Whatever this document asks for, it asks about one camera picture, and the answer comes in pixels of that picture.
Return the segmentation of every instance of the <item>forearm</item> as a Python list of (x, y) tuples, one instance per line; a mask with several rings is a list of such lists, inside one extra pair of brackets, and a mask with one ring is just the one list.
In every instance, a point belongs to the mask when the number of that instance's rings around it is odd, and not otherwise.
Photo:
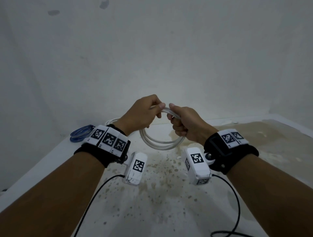
[(71, 236), (103, 174), (79, 152), (0, 213), (1, 236)]
[(313, 189), (254, 155), (227, 177), (270, 237), (313, 236)]

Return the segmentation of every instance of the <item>coiled blue cable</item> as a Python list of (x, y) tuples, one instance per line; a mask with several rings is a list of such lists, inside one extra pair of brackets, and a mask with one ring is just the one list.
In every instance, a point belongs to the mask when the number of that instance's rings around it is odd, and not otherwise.
[(81, 141), (83, 141), (83, 139), (85, 137), (87, 137), (89, 135), (89, 133), (91, 133), (91, 131), (94, 128), (95, 128), (95, 126), (91, 125), (91, 124), (84, 126), (82, 128), (79, 128), (70, 134), (71, 137), (69, 140), (71, 142), (74, 142), (74, 143), (81, 142)]

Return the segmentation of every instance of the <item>white cable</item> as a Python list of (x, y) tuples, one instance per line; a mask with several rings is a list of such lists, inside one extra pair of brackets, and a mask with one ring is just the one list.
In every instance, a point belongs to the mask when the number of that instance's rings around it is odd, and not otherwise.
[[(174, 113), (173, 111), (171, 111), (170, 108), (168, 107), (165, 107), (162, 111), (162, 113), (168, 113), (172, 116), (174, 116), (175, 118), (177, 119), (180, 119), (180, 116), (176, 113)], [(117, 120), (119, 120), (120, 118), (115, 118), (115, 119), (111, 119), (109, 121), (106, 121), (105, 122), (105, 125), (109, 125)], [(185, 137), (179, 137), (177, 138), (175, 141), (169, 141), (169, 142), (163, 142), (163, 141), (158, 141), (158, 140), (155, 140), (153, 139), (152, 137), (150, 137), (147, 133), (146, 133), (146, 130), (145, 129), (142, 129), (142, 130), (139, 130), (139, 133), (140, 133), (140, 136), (142, 138), (142, 140), (144, 141), (144, 143), (146, 143), (149, 147), (155, 149), (155, 150), (162, 150), (162, 151), (165, 151), (165, 150), (171, 150), (175, 147), (177, 147), (179, 144), (181, 144), (183, 142), (183, 140), (185, 139)], [(154, 144), (152, 143), (151, 141), (153, 142), (156, 142), (156, 143), (160, 143), (160, 144), (170, 144), (168, 146), (160, 146), (160, 145), (157, 145), (157, 144)]]

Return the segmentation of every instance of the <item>left hand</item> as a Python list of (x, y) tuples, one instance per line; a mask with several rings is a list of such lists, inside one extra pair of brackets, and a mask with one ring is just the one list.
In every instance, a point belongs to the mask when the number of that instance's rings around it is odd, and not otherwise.
[(154, 95), (142, 97), (118, 121), (113, 124), (121, 129), (126, 136), (132, 132), (149, 127), (155, 116), (161, 118), (161, 111), (165, 108), (159, 98)]

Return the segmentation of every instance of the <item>dark spot on wall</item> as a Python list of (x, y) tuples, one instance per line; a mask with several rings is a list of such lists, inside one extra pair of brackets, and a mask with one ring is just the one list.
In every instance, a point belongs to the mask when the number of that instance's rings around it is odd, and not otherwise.
[(102, 1), (99, 7), (104, 10), (109, 6), (109, 3), (110, 3), (109, 0)]
[(56, 16), (58, 14), (60, 14), (59, 10), (50, 10), (50, 11), (48, 11), (48, 15), (52, 16), (52, 17), (54, 17), (54, 16)]

